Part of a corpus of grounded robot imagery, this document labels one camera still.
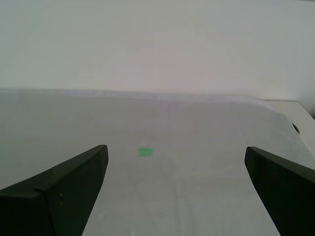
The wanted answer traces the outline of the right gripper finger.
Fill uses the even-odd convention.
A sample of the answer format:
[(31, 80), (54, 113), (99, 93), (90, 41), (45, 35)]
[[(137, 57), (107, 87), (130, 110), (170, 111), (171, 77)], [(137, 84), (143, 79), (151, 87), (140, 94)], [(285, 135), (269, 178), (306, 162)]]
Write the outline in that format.
[(247, 147), (252, 184), (282, 236), (315, 234), (315, 172), (257, 147)]
[(101, 190), (108, 148), (98, 145), (0, 191), (2, 236), (80, 236)]

